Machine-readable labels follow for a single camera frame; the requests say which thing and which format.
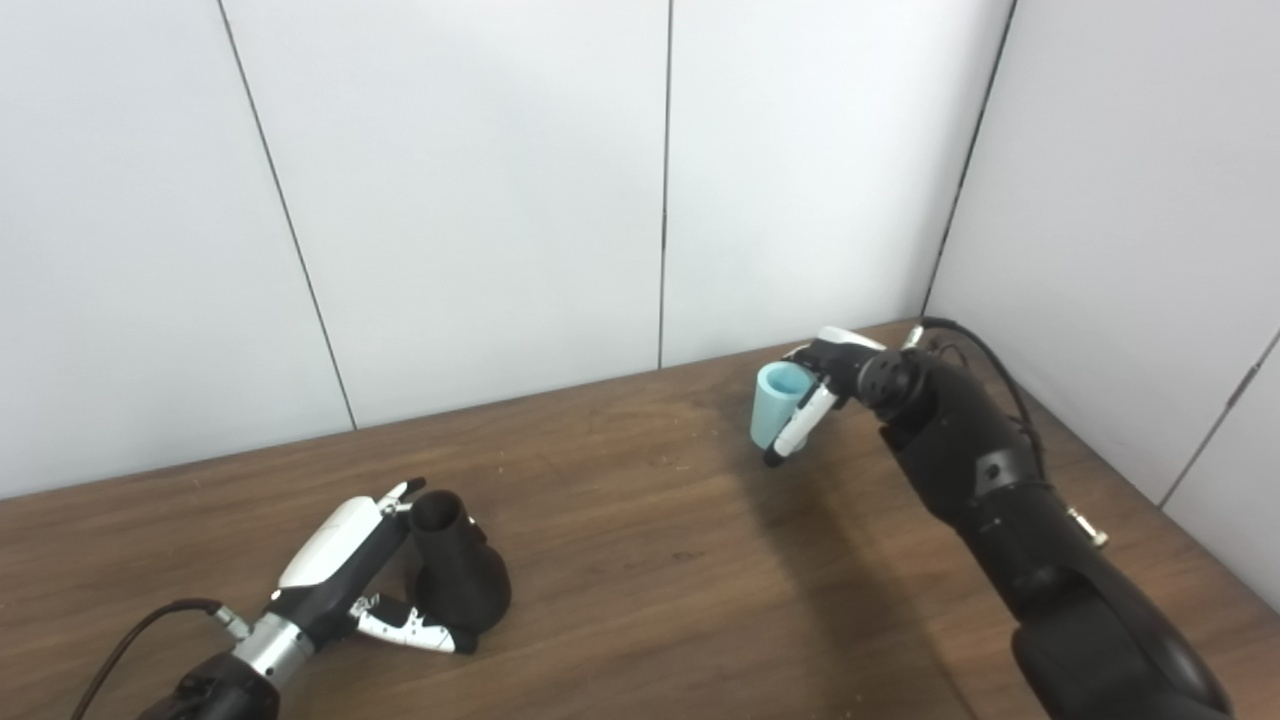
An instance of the black vase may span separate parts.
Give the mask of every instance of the black vase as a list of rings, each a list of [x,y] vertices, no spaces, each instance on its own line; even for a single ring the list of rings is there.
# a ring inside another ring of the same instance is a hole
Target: black vase
[[[408,518],[422,556],[413,598],[419,611],[472,638],[497,625],[511,605],[511,579],[462,498],[431,491],[413,501]]]

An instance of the robotic arm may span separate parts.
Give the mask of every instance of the robotic arm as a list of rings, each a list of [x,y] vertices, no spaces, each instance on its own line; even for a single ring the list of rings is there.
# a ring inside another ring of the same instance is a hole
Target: robotic arm
[[[883,423],[881,436],[925,509],[956,530],[1018,620],[1014,657],[1051,717],[1229,717],[1204,662],[1102,556],[1105,536],[1059,498],[1033,432],[1010,421],[968,369],[915,347],[928,328],[965,333],[987,350],[963,327],[924,318],[902,350],[824,329],[792,351],[786,359],[817,380],[765,464],[782,462],[829,410],[856,400]]]
[[[425,484],[419,478],[381,500],[352,497],[338,506],[294,555],[252,628],[225,607],[216,612],[236,647],[187,673],[141,719],[273,720],[284,683],[316,652],[357,632],[420,650],[475,652],[479,634],[506,612],[511,584],[458,496],[434,491],[404,502]],[[425,561],[415,603],[365,596],[408,537]]]

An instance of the black object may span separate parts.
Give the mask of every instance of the black object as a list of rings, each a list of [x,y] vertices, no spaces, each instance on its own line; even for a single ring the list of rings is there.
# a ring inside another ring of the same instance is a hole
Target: black object
[[[244,661],[220,652],[187,673],[138,720],[275,720],[280,693]]]
[[[424,564],[415,584],[419,611],[472,635],[497,625],[511,605],[511,579],[462,498],[440,489],[419,497],[408,527]]]
[[[836,392],[876,411],[925,509],[956,530],[1018,620],[1014,657],[1044,710],[1055,720],[1229,717],[1230,701],[1201,657],[1059,498],[1000,360],[957,323],[925,318],[922,327],[963,333],[988,355],[1020,428],[966,368],[919,348],[873,357],[846,350],[846,359],[818,347],[796,357],[846,366]]]
[[[120,657],[124,655],[124,651],[129,650],[129,646],[133,644],[133,641],[138,639],[138,635],[142,634],[142,630],[146,630],[148,626],[151,626],[151,623],[155,623],[156,620],[164,618],[165,615],[169,615],[170,612],[182,612],[184,610],[201,610],[206,615],[212,615],[214,612],[221,610],[221,607],[223,603],[216,600],[209,600],[204,597],[189,597],[183,600],[175,600],[168,605],[164,605],[148,612],[146,618],[140,620],[138,624],[134,625],[132,630],[129,630],[128,633],[125,633],[123,638],[120,638],[120,642],[115,644],[115,650],[111,651],[111,655],[106,656],[106,660],[102,662],[102,666],[99,667],[97,674],[93,675],[93,679],[90,680],[88,687],[84,688],[84,694],[82,694],[79,702],[76,703],[76,710],[72,711],[72,720],[79,720],[81,717],[84,716],[84,712],[88,710],[88,705],[93,702],[93,696],[96,696],[97,691],[102,688],[102,683],[106,680],[106,676],[111,673],[111,670],[115,669],[115,664],[120,661]]]

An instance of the black cable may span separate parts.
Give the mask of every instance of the black cable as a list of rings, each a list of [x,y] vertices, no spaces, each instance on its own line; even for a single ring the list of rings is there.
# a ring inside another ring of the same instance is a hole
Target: black cable
[[[945,359],[947,356],[947,351],[948,350],[951,352],[955,352],[956,357],[960,360],[960,365],[965,370],[969,369],[969,357],[964,354],[963,350],[960,350],[959,345],[956,345],[954,342],[947,342],[947,343],[943,343],[943,345],[931,343],[931,347],[933,347],[933,354],[937,355],[938,359]]]
[[[90,680],[88,687],[84,688],[84,694],[81,696],[81,701],[76,706],[76,710],[72,712],[70,720],[81,720],[82,717],[84,717],[84,711],[88,710],[88,703],[93,702],[93,696],[96,696],[97,691],[102,688],[102,683],[106,682],[106,676],[111,673],[111,669],[115,667],[115,664],[120,661],[120,656],[124,655],[125,650],[129,650],[129,646],[133,644],[133,641],[138,639],[138,635],[142,634],[142,630],[146,630],[147,626],[151,625],[151,623],[155,623],[156,620],[164,618],[165,615],[169,615],[170,612],[180,612],[183,610],[204,610],[205,614],[212,615],[214,612],[218,612],[221,607],[223,603],[218,602],[216,600],[209,600],[204,597],[188,597],[183,600],[175,600],[169,605],[152,610],[146,618],[142,619],[141,623],[134,625],[133,629],[128,632],[128,634],[120,638],[120,642],[116,643],[115,650],[111,651],[111,655],[106,656],[106,661],[102,662],[102,666],[99,667],[97,674],[93,675],[93,679]]]
[[[1018,415],[1019,418],[1021,418],[1021,423],[1019,424],[1021,425],[1023,432],[1027,434],[1027,439],[1030,441],[1032,443],[1032,451],[1036,455],[1036,469],[1037,471],[1039,471],[1042,480],[1047,479],[1044,474],[1044,446],[1041,442],[1039,432],[1032,423],[1032,414],[1029,410],[1027,410],[1027,402],[1023,401],[1023,393],[1020,389],[1018,389],[1018,383],[1014,382],[1014,377],[1009,374],[1009,369],[1006,369],[1005,364],[1000,361],[1000,357],[991,348],[991,346],[983,342],[983,340],[978,337],[978,333],[970,331],[969,328],[961,325],[955,320],[948,320],[946,318],[933,318],[925,315],[920,318],[920,327],[927,331],[943,329],[960,333],[966,338],[969,338],[974,345],[977,345],[978,350],[982,350],[983,355],[987,356],[987,360],[991,361],[991,366],[996,369],[996,374],[1000,375],[1000,379],[1004,380],[1005,387],[1009,388],[1009,395],[1012,396],[1014,405],[1018,406]]]

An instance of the wood grain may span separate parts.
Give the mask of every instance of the wood grain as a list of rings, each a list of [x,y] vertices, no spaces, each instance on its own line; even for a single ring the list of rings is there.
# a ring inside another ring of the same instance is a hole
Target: wood grain
[[[905,325],[869,331],[897,342]],[[472,657],[352,638],[285,717],[1043,717],[1012,629],[852,406],[767,470],[746,429],[778,348],[0,503],[0,715],[65,717],[111,646],[179,596],[256,614],[352,495],[426,475],[507,559]],[[1064,496],[1207,656],[1240,717],[1280,707],[1280,619],[1037,407]],[[397,588],[412,559],[379,584]],[[143,634],[91,717],[132,717],[229,643]]]

